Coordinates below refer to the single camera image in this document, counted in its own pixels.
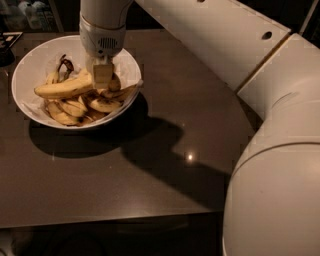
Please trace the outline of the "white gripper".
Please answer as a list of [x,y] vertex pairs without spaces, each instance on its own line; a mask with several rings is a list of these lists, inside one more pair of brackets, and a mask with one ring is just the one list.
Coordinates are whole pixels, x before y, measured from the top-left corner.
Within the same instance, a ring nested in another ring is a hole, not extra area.
[[80,16],[79,32],[81,43],[89,54],[86,68],[92,76],[93,87],[106,89],[114,73],[114,65],[106,56],[113,57],[122,50],[126,28],[97,27]]

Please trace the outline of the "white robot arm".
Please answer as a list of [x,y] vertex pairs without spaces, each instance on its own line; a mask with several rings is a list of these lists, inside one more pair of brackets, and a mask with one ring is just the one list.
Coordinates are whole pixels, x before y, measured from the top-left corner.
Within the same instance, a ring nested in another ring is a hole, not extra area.
[[320,256],[320,50],[238,0],[80,0],[96,59],[138,3],[262,120],[230,178],[223,256]]

